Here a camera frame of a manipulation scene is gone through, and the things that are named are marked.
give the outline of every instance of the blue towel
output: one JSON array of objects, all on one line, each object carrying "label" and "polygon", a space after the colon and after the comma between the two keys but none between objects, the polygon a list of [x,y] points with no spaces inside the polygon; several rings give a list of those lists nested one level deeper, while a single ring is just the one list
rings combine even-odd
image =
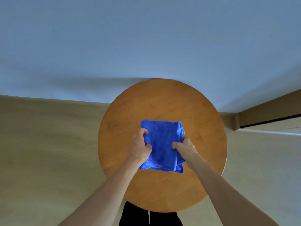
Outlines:
[{"label": "blue towel", "polygon": [[185,131],[181,122],[141,121],[141,128],[146,128],[149,134],[143,134],[144,143],[152,145],[149,158],[140,166],[141,170],[153,169],[159,171],[175,171],[183,173],[185,160],[176,149],[172,149],[172,142],[183,142]]}]

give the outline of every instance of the wooden tabletop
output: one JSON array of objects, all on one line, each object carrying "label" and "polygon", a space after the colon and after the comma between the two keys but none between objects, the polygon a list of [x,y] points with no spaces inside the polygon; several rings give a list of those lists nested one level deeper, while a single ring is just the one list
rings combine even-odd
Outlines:
[{"label": "wooden tabletop", "polygon": [[[125,161],[132,136],[142,120],[180,121],[199,154],[221,174],[227,138],[220,115],[193,87],[170,79],[151,79],[131,86],[108,107],[100,125],[98,153],[107,178]],[[155,212],[177,212],[207,195],[194,171],[138,170],[125,199]]]}]

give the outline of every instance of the leg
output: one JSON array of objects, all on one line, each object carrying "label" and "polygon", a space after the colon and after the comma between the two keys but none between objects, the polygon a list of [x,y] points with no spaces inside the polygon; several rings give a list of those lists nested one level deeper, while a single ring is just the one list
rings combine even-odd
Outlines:
[{"label": "leg", "polygon": [[183,226],[176,212],[173,213],[157,213],[150,212],[150,226],[173,225]]},{"label": "leg", "polygon": [[149,226],[148,211],[126,201],[119,226]]}]

